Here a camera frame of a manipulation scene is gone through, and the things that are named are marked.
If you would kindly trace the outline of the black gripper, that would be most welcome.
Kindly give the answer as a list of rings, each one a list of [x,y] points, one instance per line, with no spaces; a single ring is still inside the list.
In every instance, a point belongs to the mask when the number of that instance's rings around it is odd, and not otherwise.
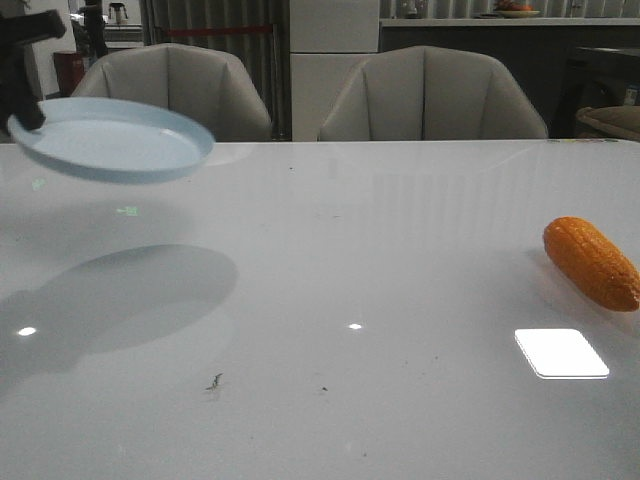
[[[25,65],[23,45],[60,39],[66,27],[57,10],[1,17],[1,132],[8,133],[14,116],[28,130],[40,128],[45,116],[34,95]]]

